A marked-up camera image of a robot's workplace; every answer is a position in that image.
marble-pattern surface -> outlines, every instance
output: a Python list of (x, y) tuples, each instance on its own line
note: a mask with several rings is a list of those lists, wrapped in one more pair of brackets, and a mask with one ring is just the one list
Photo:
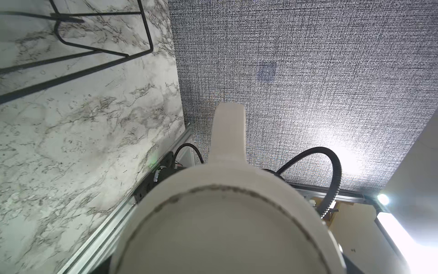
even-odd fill
[[(46, 0), (1, 10), (49, 14)], [(59, 0), (60, 12), (137, 11), (135, 0)], [(0, 273), (59, 270), (184, 130), (167, 1), (144, 1), (154, 52), (0, 105)], [(63, 23), (68, 41), (148, 49), (138, 15)], [(1, 67), (81, 52), (53, 21), (4, 16)], [(99, 53), (0, 78), (0, 92), (115, 60)]]

metal wire frame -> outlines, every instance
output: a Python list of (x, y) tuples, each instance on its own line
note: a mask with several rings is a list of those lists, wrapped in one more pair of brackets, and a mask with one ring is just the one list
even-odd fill
[[(14, 99), (18, 99), (21, 98), (23, 96), (41, 91), (43, 89), (48, 89), (51, 88), (53, 86), (68, 82), (70, 80), (74, 80), (77, 79), (79, 77), (82, 76), (86, 76), (89, 75), (91, 73), (94, 72), (98, 72), (101, 71), (103, 69), (124, 63), (126, 61), (130, 61), (132, 59), (144, 56), (146, 54), (151, 53), (154, 50), (154, 46), (152, 44), (152, 38), (151, 38), (151, 34), (149, 32), (149, 27), (148, 27), (148, 23), (146, 21), (146, 16), (145, 16), (145, 10), (143, 9), (143, 4), (141, 3), (141, 0), (137, 0), (138, 6), (140, 11), (134, 11), (134, 12), (102, 12), (102, 13), (77, 13), (77, 14), (66, 14), (66, 13), (60, 13), (55, 5), (55, 3), (53, 2), (53, 0), (49, 0), (50, 4), (52, 5), (53, 10), (55, 11), (54, 13), (50, 14), (51, 16), (45, 16), (45, 15), (39, 15), (39, 14), (28, 14), (28, 13), (21, 13), (21, 12), (0, 12), (0, 14), (6, 14), (6, 15), (22, 15), (22, 16), (30, 16), (30, 17), (36, 17), (36, 18), (43, 18), (43, 19), (49, 19), (49, 20), (56, 20), (53, 32), (55, 33), (55, 36), (59, 39), (59, 41), (65, 45), (68, 46), (74, 46), (74, 47), (78, 47), (78, 48), (82, 48), (82, 49), (88, 49), (90, 51), (86, 51), (83, 53), (77, 53), (77, 54), (71, 54), (71, 55), (66, 55), (63, 57), (57, 57), (57, 58), (52, 58), (52, 59), (47, 59), (47, 60), (42, 60), (42, 61), (37, 61), (37, 62), (32, 62), (32, 63), (28, 63), (28, 64), (23, 64), (23, 65), (16, 65), (16, 66), (12, 66), (12, 67), (8, 67), (8, 68), (0, 68), (0, 74), (5, 74), (5, 73), (9, 73), (9, 72), (13, 72), (19, 69), (24, 69), (24, 68), (32, 68), (32, 67), (36, 67), (36, 66), (41, 66), (44, 64), (50, 64), (50, 63), (55, 63), (55, 62), (59, 62), (59, 61), (64, 61), (64, 60), (69, 60), (72, 58), (77, 58), (77, 57), (83, 57), (83, 56), (87, 56), (87, 55), (91, 55), (91, 54), (96, 54), (96, 53), (109, 53), (109, 54), (113, 54), (113, 55), (118, 55), (118, 56), (122, 56), (123, 58), (105, 63), (105, 64), (101, 64), (98, 66), (94, 66), (91, 68), (87, 68), (81, 71), (77, 71), (75, 73), (71, 73), (68, 75), (64, 75), (61, 76), (59, 78), (55, 78), (52, 80), (48, 80), (46, 82), (42, 82), (36, 85), (32, 85), (29, 87), (25, 87), (22, 89), (18, 89), (3, 95), (0, 95), (0, 104), (12, 101)], [(71, 42), (67, 42), (65, 41), (61, 35), (59, 34), (59, 26), (61, 24), (61, 22), (63, 21), (67, 21), (67, 22), (74, 22), (74, 23), (80, 23), (83, 22), (83, 20), (81, 19), (76, 19), (73, 17), (78, 17), (78, 16), (109, 16), (109, 15), (141, 15), (141, 18), (143, 20), (143, 25), (145, 26), (145, 30), (146, 30), (146, 35), (148, 36), (148, 42), (149, 42), (149, 49), (133, 54), (133, 55), (129, 55), (126, 53), (121, 53), (121, 52), (116, 52), (116, 51), (112, 51), (112, 50), (105, 50), (105, 49), (100, 49), (100, 48), (95, 48), (92, 46), (86, 46), (86, 45), (81, 45), (81, 44), (76, 44), (76, 43), (71, 43)]]

white wall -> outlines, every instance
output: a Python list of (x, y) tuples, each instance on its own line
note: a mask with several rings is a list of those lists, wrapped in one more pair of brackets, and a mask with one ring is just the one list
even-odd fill
[(365, 274), (408, 273), (374, 219), (376, 210), (364, 204), (341, 204), (330, 226), (344, 254)]
[(438, 247), (438, 111), (382, 191), (387, 206), (419, 244)]
[[(62, 13), (136, 11), (136, 1), (55, 0)], [(0, 273), (56, 273), (184, 131), (167, 1), (143, 0), (154, 53), (0, 106)], [(47, 0), (0, 11), (49, 15)], [(69, 42), (134, 54), (149, 49), (140, 16), (61, 24)], [(2, 68), (83, 49), (54, 21), (0, 17)], [(119, 59), (106, 53), (0, 78), (5, 94)]]

led light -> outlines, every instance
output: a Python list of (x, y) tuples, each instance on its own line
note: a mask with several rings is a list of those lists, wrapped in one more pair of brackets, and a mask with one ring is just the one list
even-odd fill
[(386, 196), (385, 194), (379, 194), (377, 195), (377, 199), (379, 200), (379, 202), (386, 206), (387, 204), (389, 204), (389, 198), (388, 196)]
[(391, 213), (380, 212), (377, 219), (403, 254), (411, 273), (434, 273), (438, 248), (417, 244)]
[(333, 201), (332, 204), (330, 205), (330, 208), (335, 208), (336, 205), (336, 201)]

black cable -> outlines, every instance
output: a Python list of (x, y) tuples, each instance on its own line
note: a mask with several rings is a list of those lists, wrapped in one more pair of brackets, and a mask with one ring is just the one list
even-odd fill
[(181, 146), (175, 151), (175, 154), (173, 155), (172, 168), (175, 168), (175, 161), (177, 160), (177, 155), (178, 155), (178, 153), (180, 152), (180, 150), (181, 150), (183, 147), (185, 147), (185, 146), (189, 146), (189, 147), (193, 148), (193, 150), (194, 150), (194, 151), (196, 152), (196, 154), (198, 155), (198, 157), (199, 157), (199, 161), (201, 162), (201, 164), (204, 163), (204, 160), (202, 159), (201, 153), (199, 152), (198, 148), (195, 147), (193, 144), (185, 143), (185, 144), (182, 144), (182, 145), (181, 145)]
[(277, 174), (278, 175), (282, 174), (284, 171), (286, 171), (286, 169), (288, 169), (290, 166), (292, 166), (299, 160), (314, 153), (322, 153), (327, 155), (331, 160), (333, 166), (332, 182), (330, 183), (327, 194), (325, 195), (324, 199), (322, 199), (321, 203), (316, 209), (318, 214), (321, 215), (321, 218), (323, 218), (327, 214), (328, 210), (330, 209), (330, 205), (335, 200), (336, 195), (338, 195), (339, 188), (341, 186), (341, 177), (342, 177), (341, 162), (339, 161), (338, 156), (331, 149), (318, 146), (303, 151), (300, 154), (296, 155), (294, 158), (292, 158), (285, 165), (283, 165), (279, 170), (277, 170)]
[(269, 173), (271, 173), (271, 174), (274, 174), (276, 177), (278, 177), (278, 178), (280, 178), (282, 181), (284, 181), (283, 177), (281, 177), (281, 175), (278, 174), (277, 172), (275, 172), (275, 171), (273, 171), (273, 170), (270, 170), (270, 169), (267, 169), (267, 168), (263, 168), (263, 170), (265, 170), (265, 171), (267, 171), (267, 172), (269, 172)]

